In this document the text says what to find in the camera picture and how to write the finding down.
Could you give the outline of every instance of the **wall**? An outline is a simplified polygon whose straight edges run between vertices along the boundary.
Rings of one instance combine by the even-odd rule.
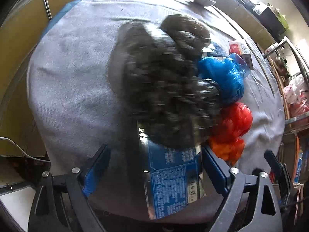
[[[289,29],[281,37],[283,38],[286,35],[291,42],[299,48],[306,61],[309,63],[309,27],[293,2],[291,0],[256,1],[263,2],[265,4],[270,3],[280,9],[281,14],[285,15],[285,18],[289,24]],[[291,75],[299,72],[299,67],[289,47],[285,48],[284,53],[288,61],[288,70]]]

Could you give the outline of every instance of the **round table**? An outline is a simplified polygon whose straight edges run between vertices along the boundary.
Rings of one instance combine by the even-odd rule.
[[[205,22],[212,40],[220,43],[227,54],[228,41],[241,38],[213,7],[203,8],[192,0],[82,0],[47,32],[31,57],[28,101],[52,162],[51,172],[63,174],[82,165],[103,143],[111,148],[109,168],[90,196],[96,210],[149,221],[136,123],[128,117],[117,80],[122,64],[115,69],[109,61],[122,24],[135,19],[159,25],[167,15],[179,13]],[[265,70],[252,56],[254,70],[244,80],[241,102],[252,110],[253,125],[244,136],[246,147],[238,167],[246,174],[255,168],[269,173],[263,155],[267,149],[276,154],[282,139],[281,96],[254,42],[235,22],[232,24]],[[157,222],[209,221],[222,196],[211,183],[206,185],[206,197]]]

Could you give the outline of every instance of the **white tablecloth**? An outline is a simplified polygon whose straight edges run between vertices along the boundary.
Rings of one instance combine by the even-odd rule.
[[[82,0],[39,42],[28,70],[28,100],[52,162],[51,172],[63,174],[82,165],[103,143],[112,149],[106,174],[90,197],[94,208],[148,221],[135,122],[128,118],[121,98],[121,63],[109,65],[118,28],[131,19],[160,24],[169,14],[188,13],[208,24],[212,40],[228,49],[240,39],[212,7],[191,0]],[[275,94],[256,59],[245,79],[242,102],[253,114],[251,130],[239,168],[270,168],[264,151],[277,153],[284,130],[278,86],[250,37],[243,32],[263,62]],[[208,221],[222,197],[211,184],[207,196],[160,222]]]

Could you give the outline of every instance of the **blue plastic bag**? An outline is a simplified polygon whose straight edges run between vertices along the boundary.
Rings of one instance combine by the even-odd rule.
[[[233,53],[223,60],[212,56],[203,58],[198,63],[198,73],[200,78],[210,78],[219,84],[221,102],[228,105],[243,97],[244,78],[250,69],[239,55]]]

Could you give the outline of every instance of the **yellow wall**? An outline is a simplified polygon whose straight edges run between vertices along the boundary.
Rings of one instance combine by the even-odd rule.
[[[54,16],[70,1],[48,0],[51,14]],[[39,41],[47,24],[44,1],[31,0],[0,27],[0,109],[15,73]],[[24,74],[9,95],[6,111],[0,116],[0,136],[12,139],[31,156],[43,156],[45,148],[28,107],[25,79]],[[9,142],[0,140],[0,155],[21,156],[21,152]]]

